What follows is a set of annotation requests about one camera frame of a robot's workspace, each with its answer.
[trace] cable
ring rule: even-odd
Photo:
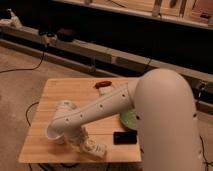
[[[30,171],[33,171],[31,164],[28,164]]]
[[[109,169],[110,169],[110,163],[107,164],[106,171],[109,171]]]
[[[204,141],[203,138],[200,136],[201,140],[201,146],[202,146],[202,151],[203,151],[203,159],[204,159],[204,164],[205,164],[205,171],[209,171],[209,166],[213,167],[213,162],[208,162],[206,155],[205,155],[205,146],[204,146]]]
[[[113,1],[113,0],[106,0],[106,1],[111,2],[111,3],[113,3],[113,4],[116,4],[116,5],[118,5],[119,7],[126,8],[124,5],[121,5],[121,4],[119,4],[119,3],[117,3],[117,2],[115,2],[115,1]]]
[[[74,168],[74,167],[76,167],[78,165],[79,165],[79,163],[75,163],[75,164],[72,164],[72,165],[66,165],[66,164],[61,163],[61,166],[63,168],[66,168],[66,169],[71,169],[71,168]]]
[[[38,163],[38,166],[43,170],[43,171],[48,171],[42,164]]]
[[[30,123],[29,118],[28,118],[28,112],[29,112],[29,110],[31,109],[31,107],[33,107],[34,105],[37,105],[38,103],[39,103],[39,102],[35,102],[35,103],[31,104],[31,105],[27,108],[27,110],[26,110],[25,118],[26,118],[26,121],[27,121],[27,123],[28,123],[29,126],[31,126],[31,123]]]
[[[39,64],[37,66],[33,67],[33,68],[9,69],[9,70],[5,70],[5,71],[0,71],[0,74],[7,73],[7,72],[14,72],[14,71],[32,71],[32,70],[36,70],[36,69],[38,69],[41,66],[41,64],[42,64],[42,62],[44,60],[44,56],[45,56],[45,52],[43,51]]]

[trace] smartphone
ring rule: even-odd
[[[118,144],[136,144],[137,143],[137,132],[114,132],[113,142],[115,145]]]

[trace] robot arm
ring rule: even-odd
[[[174,71],[156,69],[82,108],[63,112],[62,107],[50,126],[80,142],[81,125],[132,108],[145,171],[204,170],[193,95]]]

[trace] wooden tabletop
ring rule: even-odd
[[[130,78],[68,78],[49,79],[44,87],[32,126],[26,136],[19,156],[20,163],[76,163],[76,162],[140,162],[139,145],[114,145],[113,132],[124,131],[119,115],[89,123],[86,130],[89,137],[107,145],[107,155],[103,160],[94,160],[77,153],[69,143],[57,145],[45,137],[45,129],[54,115],[60,100],[71,100],[78,107],[99,97],[95,83],[110,80],[116,87]]]

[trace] green object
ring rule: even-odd
[[[120,120],[127,128],[137,130],[137,119],[134,109],[120,113]]]

